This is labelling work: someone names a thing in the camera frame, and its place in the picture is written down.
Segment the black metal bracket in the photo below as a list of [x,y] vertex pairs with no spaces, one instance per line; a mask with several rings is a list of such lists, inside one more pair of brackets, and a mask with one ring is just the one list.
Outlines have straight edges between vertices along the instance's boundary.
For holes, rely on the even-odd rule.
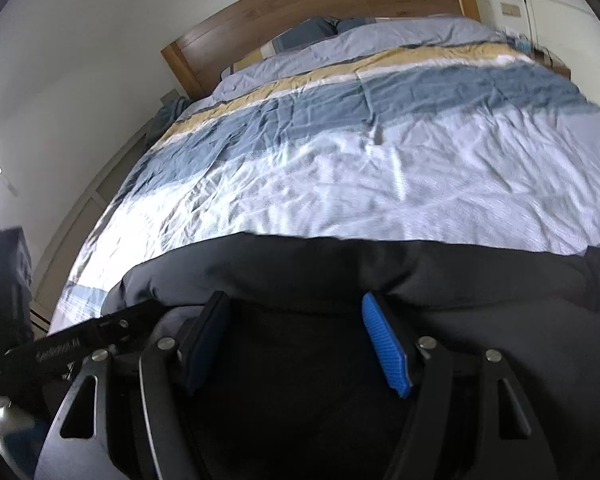
[[109,454],[111,361],[106,350],[85,359],[46,436],[34,480],[128,480]]
[[32,384],[39,386],[66,373],[69,364],[94,350],[149,332],[166,311],[157,301],[145,301],[0,352],[0,396],[17,403],[20,396],[29,395]]
[[[388,305],[376,296],[382,310]],[[384,480],[434,480],[445,461],[443,446],[448,431],[454,378],[476,376],[478,421],[475,454],[464,480],[557,480],[554,459],[542,427],[515,373],[504,355],[488,349],[481,357],[451,352],[439,341],[423,336],[414,340],[405,320],[386,316],[397,326],[396,337],[404,348],[420,353],[422,378],[418,401],[408,417]]]
[[199,480],[202,476],[191,460],[167,370],[177,349],[174,338],[164,337],[142,353],[140,387],[144,421],[158,478]]

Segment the bed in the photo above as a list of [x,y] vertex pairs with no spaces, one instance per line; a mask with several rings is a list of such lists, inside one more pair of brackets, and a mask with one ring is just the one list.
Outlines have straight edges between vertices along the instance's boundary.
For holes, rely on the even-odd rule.
[[[107,207],[51,330],[98,316],[133,266],[237,232],[557,254],[600,244],[600,108],[462,16],[474,4],[241,0],[171,43],[163,56],[196,101]],[[219,82],[312,16],[401,19]]]

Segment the metal knob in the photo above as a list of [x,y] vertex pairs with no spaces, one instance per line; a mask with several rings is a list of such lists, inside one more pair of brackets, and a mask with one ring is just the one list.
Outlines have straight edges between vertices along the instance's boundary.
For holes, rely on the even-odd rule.
[[176,340],[173,337],[163,337],[156,344],[160,350],[171,350],[176,346]]
[[418,346],[425,350],[433,350],[438,342],[433,339],[430,335],[424,335],[418,339]]
[[91,359],[97,363],[103,362],[107,357],[109,357],[109,351],[105,348],[98,348],[93,354],[91,354]]
[[484,356],[487,358],[487,361],[491,363],[499,363],[502,360],[502,354],[494,348],[489,348],[484,353]]

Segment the wooden headboard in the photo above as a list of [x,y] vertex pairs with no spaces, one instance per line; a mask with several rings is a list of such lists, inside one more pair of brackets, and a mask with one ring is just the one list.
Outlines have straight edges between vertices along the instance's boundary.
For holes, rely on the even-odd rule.
[[427,16],[440,12],[480,19],[475,0],[239,0],[197,24],[162,50],[189,97],[216,88],[231,63],[312,16]]

